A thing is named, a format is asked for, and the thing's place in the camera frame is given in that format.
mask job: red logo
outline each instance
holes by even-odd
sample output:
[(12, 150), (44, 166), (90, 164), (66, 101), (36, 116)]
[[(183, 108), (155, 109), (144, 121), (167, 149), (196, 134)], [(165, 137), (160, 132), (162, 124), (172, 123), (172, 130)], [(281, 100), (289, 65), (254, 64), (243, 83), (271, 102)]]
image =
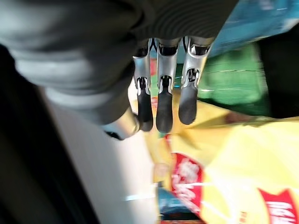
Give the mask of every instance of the red logo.
[(299, 224), (296, 206), (288, 189), (279, 195), (272, 195), (260, 189), (259, 191), (269, 213), (269, 224)]
[(199, 216), (202, 169), (194, 160), (175, 153), (177, 162), (172, 171), (172, 192), (193, 213)]

